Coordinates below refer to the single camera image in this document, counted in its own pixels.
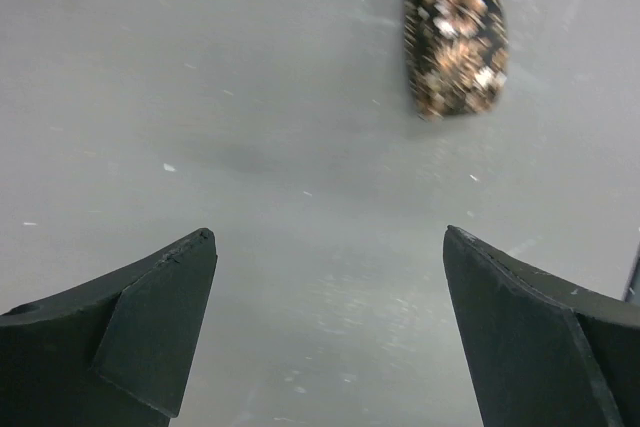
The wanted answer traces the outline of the brown floral tie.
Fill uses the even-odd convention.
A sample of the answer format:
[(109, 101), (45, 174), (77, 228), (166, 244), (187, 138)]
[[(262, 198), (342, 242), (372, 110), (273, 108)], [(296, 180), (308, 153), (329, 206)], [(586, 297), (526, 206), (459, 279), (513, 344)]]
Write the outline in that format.
[(501, 0), (404, 0), (409, 88), (426, 120), (484, 114), (507, 79)]

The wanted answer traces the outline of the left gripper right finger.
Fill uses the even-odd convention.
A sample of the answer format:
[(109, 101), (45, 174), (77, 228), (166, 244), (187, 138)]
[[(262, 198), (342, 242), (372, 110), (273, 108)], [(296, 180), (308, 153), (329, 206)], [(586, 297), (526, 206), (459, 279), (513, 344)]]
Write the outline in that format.
[(638, 425), (638, 305), (455, 226), (443, 264), (484, 425)]

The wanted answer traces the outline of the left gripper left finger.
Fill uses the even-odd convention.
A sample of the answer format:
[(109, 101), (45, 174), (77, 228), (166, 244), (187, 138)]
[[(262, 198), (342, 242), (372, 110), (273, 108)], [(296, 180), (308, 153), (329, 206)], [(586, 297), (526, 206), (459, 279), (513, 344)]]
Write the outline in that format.
[(167, 426), (181, 410), (218, 256), (198, 229), (1, 316), (4, 426)]

